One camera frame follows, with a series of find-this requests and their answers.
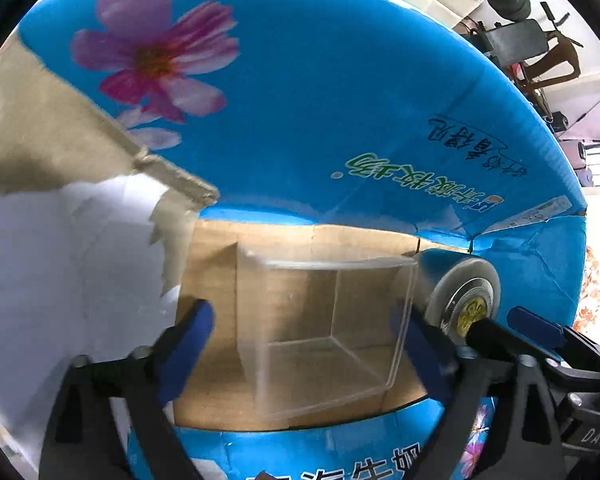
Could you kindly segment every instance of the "transparent acrylic cube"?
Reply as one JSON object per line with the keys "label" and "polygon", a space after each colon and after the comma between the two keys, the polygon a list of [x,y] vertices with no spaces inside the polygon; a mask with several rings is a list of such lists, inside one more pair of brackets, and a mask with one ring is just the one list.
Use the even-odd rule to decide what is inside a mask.
{"label": "transparent acrylic cube", "polygon": [[389,389],[417,263],[347,246],[238,244],[237,341],[258,414],[289,418]]}

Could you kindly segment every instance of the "flower petal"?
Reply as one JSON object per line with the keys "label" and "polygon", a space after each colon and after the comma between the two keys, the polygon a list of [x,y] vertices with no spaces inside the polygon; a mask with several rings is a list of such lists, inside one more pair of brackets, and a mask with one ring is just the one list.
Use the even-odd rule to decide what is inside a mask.
{"label": "flower petal", "polygon": [[184,124],[184,114],[182,110],[176,108],[171,102],[167,93],[158,85],[149,92],[149,103],[142,108],[147,114],[158,115],[171,121],[172,123]]}
{"label": "flower petal", "polygon": [[115,72],[131,68],[133,63],[133,51],[128,43],[97,30],[76,32],[71,54],[75,63],[87,70]]}
{"label": "flower petal", "polygon": [[204,2],[183,14],[164,35],[167,47],[178,51],[224,34],[235,27],[233,8],[218,2]]}
{"label": "flower petal", "polygon": [[156,40],[171,23],[171,0],[98,0],[98,20],[117,38]]}
{"label": "flower petal", "polygon": [[470,458],[466,460],[464,455],[460,459],[460,462],[462,464],[462,467],[460,468],[460,476],[464,479],[467,479],[474,472],[475,463]]}
{"label": "flower petal", "polygon": [[469,445],[476,444],[480,439],[480,431],[472,431],[469,433]]}
{"label": "flower petal", "polygon": [[100,83],[100,91],[125,105],[139,105],[147,93],[144,79],[133,70],[121,70]]}
{"label": "flower petal", "polygon": [[136,142],[144,144],[150,150],[166,150],[182,142],[182,137],[178,132],[164,128],[138,128],[129,130],[128,133]]}
{"label": "flower petal", "polygon": [[238,57],[238,39],[216,36],[175,57],[176,70],[183,74],[206,74],[220,70]]}
{"label": "flower petal", "polygon": [[464,448],[464,452],[468,453],[469,455],[471,455],[474,458],[477,458],[480,456],[480,453],[482,452],[483,447],[484,447],[484,444],[482,444],[482,443],[468,444]]}
{"label": "flower petal", "polygon": [[131,108],[120,113],[116,120],[126,128],[133,128],[140,124],[147,124],[159,119],[160,115],[150,114],[142,110],[142,107]]}
{"label": "flower petal", "polygon": [[204,117],[219,112],[226,106],[224,94],[215,86],[187,77],[160,80],[171,103],[187,114]]}

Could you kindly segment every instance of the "pink flower print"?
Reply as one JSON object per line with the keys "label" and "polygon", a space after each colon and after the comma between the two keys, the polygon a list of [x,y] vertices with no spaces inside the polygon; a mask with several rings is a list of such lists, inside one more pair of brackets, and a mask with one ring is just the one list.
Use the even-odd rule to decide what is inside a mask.
{"label": "pink flower print", "polygon": [[159,119],[157,115],[143,112],[141,107],[125,110],[118,116],[118,122],[129,129],[126,132],[135,142],[148,147],[150,150],[166,150],[182,142],[178,132],[165,128],[136,128],[140,124],[151,123]]}
{"label": "pink flower print", "polygon": [[98,0],[106,32],[79,30],[71,51],[87,70],[115,72],[100,91],[156,118],[184,123],[226,105],[222,91],[187,77],[224,68],[238,56],[232,8],[204,2],[171,26],[171,0]]}
{"label": "pink flower print", "polygon": [[461,469],[460,475],[462,478],[469,478],[474,472],[474,468],[480,458],[480,453],[484,448],[484,444],[469,444],[464,448],[462,458],[460,459]]}
{"label": "pink flower print", "polygon": [[471,428],[469,434],[469,443],[474,443],[480,438],[480,434],[487,431],[487,416],[489,415],[489,408],[487,406],[481,406],[478,409],[478,413],[475,415],[474,425]]}

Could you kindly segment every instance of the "wheel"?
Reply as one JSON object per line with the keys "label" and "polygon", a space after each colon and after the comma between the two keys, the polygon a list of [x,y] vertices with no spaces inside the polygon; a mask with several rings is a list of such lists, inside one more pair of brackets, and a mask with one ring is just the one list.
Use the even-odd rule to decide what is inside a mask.
{"label": "wheel", "polygon": [[493,10],[505,20],[522,22],[531,14],[529,0],[487,0]]}
{"label": "wheel", "polygon": [[413,306],[451,341],[463,345],[475,321],[496,317],[500,279],[489,262],[444,249],[427,249],[415,259],[419,268]]}

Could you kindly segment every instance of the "label sticker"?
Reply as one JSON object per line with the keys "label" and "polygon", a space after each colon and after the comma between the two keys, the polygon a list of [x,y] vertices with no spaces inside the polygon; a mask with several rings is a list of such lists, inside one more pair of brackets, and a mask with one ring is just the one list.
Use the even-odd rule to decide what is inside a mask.
{"label": "label sticker", "polygon": [[523,225],[535,224],[536,222],[544,222],[549,218],[553,218],[560,213],[568,211],[572,205],[571,201],[565,195],[557,196],[548,202],[527,209],[502,222],[497,222],[486,228],[484,232],[490,233],[501,229],[509,229],[510,227],[520,227]]}

